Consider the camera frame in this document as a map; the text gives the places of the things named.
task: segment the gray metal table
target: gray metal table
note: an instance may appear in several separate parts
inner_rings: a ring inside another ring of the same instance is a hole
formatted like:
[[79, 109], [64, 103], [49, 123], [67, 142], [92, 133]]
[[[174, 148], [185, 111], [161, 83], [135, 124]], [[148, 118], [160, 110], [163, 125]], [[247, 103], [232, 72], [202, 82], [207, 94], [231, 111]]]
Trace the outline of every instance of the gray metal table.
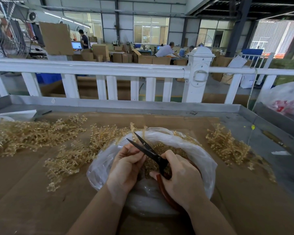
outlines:
[[65, 112], [219, 117], [220, 122], [231, 130], [232, 135], [237, 140], [244, 141], [245, 143], [248, 142], [251, 125], [254, 124], [256, 128], [251, 134], [249, 145], [257, 154], [271, 163], [277, 182], [294, 197], [294, 155], [272, 154], [272, 152], [284, 151], [285, 149], [263, 135], [262, 130], [269, 131], [280, 138], [293, 152], [294, 137], [243, 106], [204, 103], [107, 101], [16, 95], [0, 98], [0, 113], [33, 109]]

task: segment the man in dark shirt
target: man in dark shirt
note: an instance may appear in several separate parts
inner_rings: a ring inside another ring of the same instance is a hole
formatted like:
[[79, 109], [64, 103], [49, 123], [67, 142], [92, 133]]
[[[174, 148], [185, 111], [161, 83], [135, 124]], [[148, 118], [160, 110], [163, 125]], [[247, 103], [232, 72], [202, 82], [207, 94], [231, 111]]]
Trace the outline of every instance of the man in dark shirt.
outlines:
[[84, 31], [83, 30], [79, 30], [78, 31], [82, 37], [82, 48], [89, 48], [88, 47], [88, 37], [86, 35], [84, 35]]

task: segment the window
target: window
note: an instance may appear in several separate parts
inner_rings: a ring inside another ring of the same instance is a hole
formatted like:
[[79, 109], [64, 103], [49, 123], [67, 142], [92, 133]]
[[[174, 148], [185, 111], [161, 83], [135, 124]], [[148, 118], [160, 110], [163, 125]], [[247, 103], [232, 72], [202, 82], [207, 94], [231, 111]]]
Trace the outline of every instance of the window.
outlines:
[[169, 18], [134, 16], [134, 43], [166, 44]]
[[[82, 22], [86, 25], [90, 26], [89, 28], [85, 27], [85, 31], [88, 36], [96, 36], [99, 39], [103, 39], [102, 37], [102, 23], [101, 23], [101, 14], [97, 13], [81, 13], [81, 12], [64, 12], [66, 17]], [[79, 33], [77, 31], [71, 30], [71, 38], [72, 36], [77, 35]]]
[[206, 47], [226, 48], [233, 26], [232, 21], [201, 20], [196, 45], [203, 43]]
[[254, 37], [253, 41], [251, 42], [251, 48], [263, 49], [265, 51], [269, 40], [269, 37]]

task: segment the corrugated metal wall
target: corrugated metal wall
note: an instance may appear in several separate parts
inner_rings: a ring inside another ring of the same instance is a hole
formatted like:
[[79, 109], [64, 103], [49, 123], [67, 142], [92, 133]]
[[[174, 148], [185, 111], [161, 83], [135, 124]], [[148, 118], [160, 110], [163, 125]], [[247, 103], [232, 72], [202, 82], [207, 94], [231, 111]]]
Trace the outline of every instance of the corrugated metal wall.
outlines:
[[284, 54], [294, 37], [294, 21], [259, 21], [253, 41], [261, 37], [269, 38], [264, 52]]

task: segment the metal roof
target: metal roof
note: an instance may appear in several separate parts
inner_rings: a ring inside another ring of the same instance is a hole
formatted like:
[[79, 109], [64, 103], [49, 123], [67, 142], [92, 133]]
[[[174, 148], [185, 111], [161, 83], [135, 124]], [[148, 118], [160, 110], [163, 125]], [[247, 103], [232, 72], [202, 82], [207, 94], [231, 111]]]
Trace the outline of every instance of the metal roof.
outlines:
[[[238, 14], [241, 0], [231, 0], [231, 3], [232, 8], [230, 8], [230, 0], [211, 0], [191, 15], [234, 17]], [[247, 17], [257, 20], [294, 20], [294, 0], [253, 0]]]

